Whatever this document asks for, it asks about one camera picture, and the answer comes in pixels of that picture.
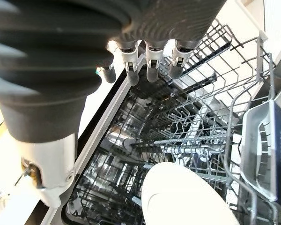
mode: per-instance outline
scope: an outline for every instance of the dishwasher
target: dishwasher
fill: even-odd
[[[105,100],[110,104],[101,106],[93,119],[97,124],[87,128],[88,138],[78,144],[81,155],[88,152],[76,162],[78,175],[61,209],[63,222],[144,225],[144,178],[155,164],[173,162],[204,179],[241,225],[281,224],[281,180],[273,180],[278,165],[268,143],[277,131],[268,128],[272,120],[265,118],[254,128],[244,116],[252,109],[270,114],[267,103],[277,94],[275,64],[262,46],[261,36],[240,42],[228,25],[214,20],[180,79],[168,76],[169,54],[157,82],[151,83],[141,42],[139,83],[128,85],[123,72],[117,90]],[[258,129],[256,140],[244,136],[252,129]],[[252,143],[261,152],[247,148]]]

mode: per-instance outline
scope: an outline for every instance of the wire rack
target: wire rack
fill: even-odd
[[[275,224],[277,208],[240,176],[244,113],[274,95],[271,54],[259,37],[240,43],[215,20],[180,79],[146,68],[117,112],[80,178],[67,213],[82,224],[145,224],[141,186],[148,170],[169,161],[196,172],[226,201],[240,224]]]

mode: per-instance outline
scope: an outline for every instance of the dishwasher tub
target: dishwasher tub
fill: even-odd
[[[63,208],[63,220],[86,225],[145,224],[142,183],[153,165],[168,161],[208,182],[240,224],[276,224],[276,204],[240,175],[243,116],[269,99],[268,93],[260,96],[263,84],[274,92],[270,79],[274,64],[262,48],[262,39],[240,43],[229,26],[215,20],[182,77],[168,76],[168,55],[155,83],[146,79],[143,47],[141,43],[139,65],[144,67],[139,84],[127,90],[108,123]]]

